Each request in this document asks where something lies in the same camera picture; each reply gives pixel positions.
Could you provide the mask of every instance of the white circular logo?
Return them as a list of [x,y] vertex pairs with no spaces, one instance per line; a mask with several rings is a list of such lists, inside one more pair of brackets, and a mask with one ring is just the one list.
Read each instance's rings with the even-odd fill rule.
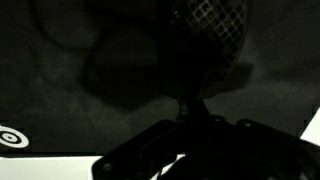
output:
[[25,148],[29,145],[29,140],[15,129],[0,126],[0,143],[8,147]]

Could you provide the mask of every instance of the target logo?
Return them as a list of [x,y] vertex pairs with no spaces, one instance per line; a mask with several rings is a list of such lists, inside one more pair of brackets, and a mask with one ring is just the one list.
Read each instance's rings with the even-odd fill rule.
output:
[[29,140],[21,132],[0,125],[0,144],[12,148],[25,148],[29,145]]

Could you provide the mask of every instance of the dark background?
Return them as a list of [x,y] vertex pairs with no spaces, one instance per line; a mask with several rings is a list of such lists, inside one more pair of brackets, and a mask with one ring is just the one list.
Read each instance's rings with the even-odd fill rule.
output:
[[[157,91],[155,2],[137,2],[1,1],[1,125],[24,128],[34,152],[108,152],[174,119],[177,102]],[[252,2],[250,68],[226,86],[246,83],[205,100],[210,112],[297,135],[320,101],[319,19],[316,0]]]

